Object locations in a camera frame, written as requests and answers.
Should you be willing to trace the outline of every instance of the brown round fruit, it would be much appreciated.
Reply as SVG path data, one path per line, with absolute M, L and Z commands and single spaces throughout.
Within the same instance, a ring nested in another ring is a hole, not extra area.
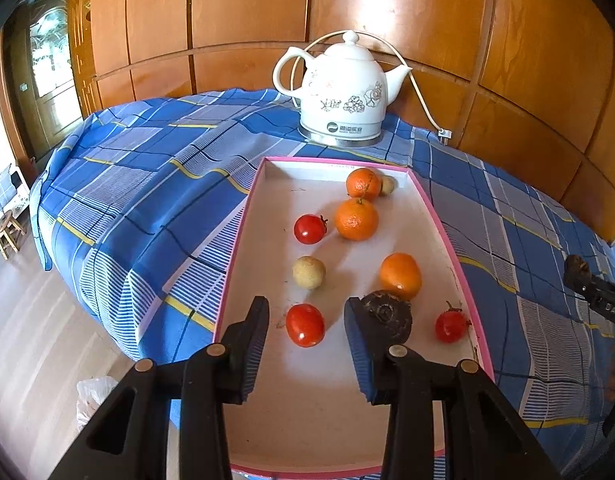
M 314 290 L 325 279 L 325 265 L 313 256 L 301 256 L 292 266 L 292 276 L 298 286 Z
M 396 189 L 396 181 L 393 176 L 383 175 L 381 179 L 381 196 L 391 195 Z
M 423 285 L 416 260 L 405 253 L 394 253 L 386 257 L 379 269 L 379 279 L 385 290 L 406 301 L 416 296 Z
M 369 168 L 358 168 L 348 175 L 345 187 L 352 198 L 374 200 L 381 192 L 382 181 Z
M 350 198 L 336 210 L 334 225 L 348 240 L 367 240 L 379 227 L 379 213 L 369 200 Z

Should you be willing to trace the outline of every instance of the white tray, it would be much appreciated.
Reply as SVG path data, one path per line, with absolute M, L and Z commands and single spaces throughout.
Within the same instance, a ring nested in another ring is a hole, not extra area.
M 379 228 L 365 242 L 338 235 L 334 211 L 347 199 L 345 179 L 359 167 L 377 168 L 398 189 L 374 204 Z M 325 238 L 303 245 L 294 238 L 306 213 L 330 219 Z M 409 253 L 423 275 L 412 301 L 412 334 L 406 343 L 425 359 L 456 365 L 476 359 L 490 375 L 492 364 L 474 300 L 443 226 L 416 177 L 405 168 L 341 160 L 266 158 L 248 197 L 228 270 L 215 338 L 244 318 L 254 296 L 270 301 L 270 328 L 254 391 L 242 406 L 225 406 L 232 468 L 258 476 L 344 478 L 380 470 L 388 406 L 372 406 L 359 391 L 345 328 L 343 306 L 380 287 L 377 272 L 394 252 Z M 313 291 L 292 280 L 303 255 L 319 258 L 325 282 Z M 473 325 L 455 344 L 436 340 L 434 323 L 449 301 Z M 284 314 L 297 303 L 317 307 L 327 327 L 323 341 L 299 348 L 284 328 Z M 443 453 L 443 418 L 435 403 L 435 450 Z

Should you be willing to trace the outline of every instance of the kettle lid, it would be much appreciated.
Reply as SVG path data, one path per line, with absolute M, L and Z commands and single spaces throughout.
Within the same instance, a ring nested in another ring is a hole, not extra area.
M 345 43 L 334 43 L 323 53 L 324 56 L 338 57 L 341 59 L 358 59 L 363 61 L 373 61 L 372 53 L 364 46 L 358 45 L 359 35 L 353 30 L 348 30 L 343 34 Z

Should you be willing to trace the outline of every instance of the cherry tomato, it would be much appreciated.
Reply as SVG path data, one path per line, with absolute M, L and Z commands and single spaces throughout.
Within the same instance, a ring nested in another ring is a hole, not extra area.
M 318 345 L 325 336 L 323 316 L 308 303 L 294 305 L 287 311 L 285 327 L 289 338 L 303 348 Z
M 322 216 L 303 215 L 294 224 L 296 240 L 305 245 L 320 242 L 327 232 L 327 220 Z
M 449 310 L 436 320 L 436 337 L 443 343 L 455 343 L 465 335 L 470 324 L 470 320 L 463 315 L 460 308 L 450 305 Z

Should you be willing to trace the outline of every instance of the kettle handle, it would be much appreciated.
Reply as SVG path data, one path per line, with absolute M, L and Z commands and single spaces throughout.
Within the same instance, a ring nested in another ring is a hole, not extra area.
M 283 86 L 280 82 L 280 70 L 283 68 L 283 65 L 292 59 L 293 57 L 302 57 L 305 60 L 305 66 L 310 66 L 314 60 L 314 57 L 310 56 L 305 50 L 297 46 L 291 46 L 287 49 L 287 52 L 283 54 L 283 56 L 278 60 L 276 66 L 274 67 L 274 72 L 271 75 L 271 79 L 274 82 L 274 86 L 276 90 L 281 92 L 282 94 L 288 95 L 290 97 L 294 97 L 296 99 L 301 98 L 302 91 L 300 88 L 296 90 L 288 90 Z

